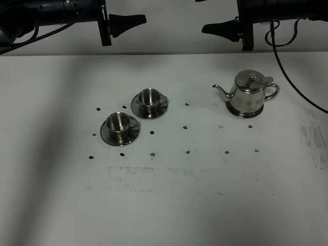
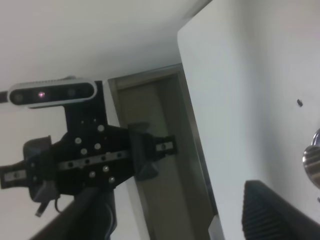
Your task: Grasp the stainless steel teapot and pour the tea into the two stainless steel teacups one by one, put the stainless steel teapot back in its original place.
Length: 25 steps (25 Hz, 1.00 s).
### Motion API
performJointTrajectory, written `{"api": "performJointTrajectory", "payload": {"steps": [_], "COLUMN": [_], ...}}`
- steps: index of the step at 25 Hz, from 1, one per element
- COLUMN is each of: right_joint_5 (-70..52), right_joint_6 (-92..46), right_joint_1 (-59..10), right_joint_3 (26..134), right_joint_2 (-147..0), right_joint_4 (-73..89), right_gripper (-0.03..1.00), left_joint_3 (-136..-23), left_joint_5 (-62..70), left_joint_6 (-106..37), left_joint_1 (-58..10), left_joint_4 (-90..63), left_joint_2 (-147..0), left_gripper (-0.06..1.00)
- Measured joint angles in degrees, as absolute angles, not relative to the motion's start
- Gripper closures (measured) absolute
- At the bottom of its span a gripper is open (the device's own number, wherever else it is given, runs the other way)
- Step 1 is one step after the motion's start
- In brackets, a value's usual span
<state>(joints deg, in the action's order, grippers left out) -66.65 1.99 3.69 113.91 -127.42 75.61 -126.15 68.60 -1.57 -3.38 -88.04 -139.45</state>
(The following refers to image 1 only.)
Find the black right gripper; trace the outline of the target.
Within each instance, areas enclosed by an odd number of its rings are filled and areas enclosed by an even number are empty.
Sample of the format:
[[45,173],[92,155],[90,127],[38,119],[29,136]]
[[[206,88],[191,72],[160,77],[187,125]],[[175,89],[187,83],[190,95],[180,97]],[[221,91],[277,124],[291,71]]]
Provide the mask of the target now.
[[243,51],[254,49],[253,24],[240,16],[224,23],[206,24],[202,28],[202,33],[220,36],[232,42],[242,39]]

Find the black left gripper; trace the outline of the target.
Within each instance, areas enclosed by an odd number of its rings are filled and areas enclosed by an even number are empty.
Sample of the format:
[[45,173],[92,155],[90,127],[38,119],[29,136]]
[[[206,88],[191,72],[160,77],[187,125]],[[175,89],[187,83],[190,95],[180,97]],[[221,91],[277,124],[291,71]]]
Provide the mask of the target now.
[[147,22],[145,15],[107,15],[106,6],[100,7],[100,19],[98,27],[100,32],[102,46],[111,46],[111,37],[117,38],[124,32],[145,24]]

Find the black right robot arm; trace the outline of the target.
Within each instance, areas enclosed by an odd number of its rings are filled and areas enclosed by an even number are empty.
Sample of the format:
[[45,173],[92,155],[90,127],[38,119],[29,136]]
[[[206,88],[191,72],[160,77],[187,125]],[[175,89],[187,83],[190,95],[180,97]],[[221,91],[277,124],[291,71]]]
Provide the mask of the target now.
[[254,48],[253,25],[271,21],[309,19],[327,22],[327,1],[323,0],[238,0],[238,16],[234,20],[206,24],[202,33],[242,40],[243,51]]

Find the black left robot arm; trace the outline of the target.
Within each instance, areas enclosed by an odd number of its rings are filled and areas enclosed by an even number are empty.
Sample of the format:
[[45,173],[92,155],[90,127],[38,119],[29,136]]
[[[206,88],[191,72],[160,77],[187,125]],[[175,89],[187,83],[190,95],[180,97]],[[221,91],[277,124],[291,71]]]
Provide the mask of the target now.
[[106,1],[1,1],[1,48],[9,52],[75,23],[96,22],[103,46],[145,24],[145,15],[108,14]]

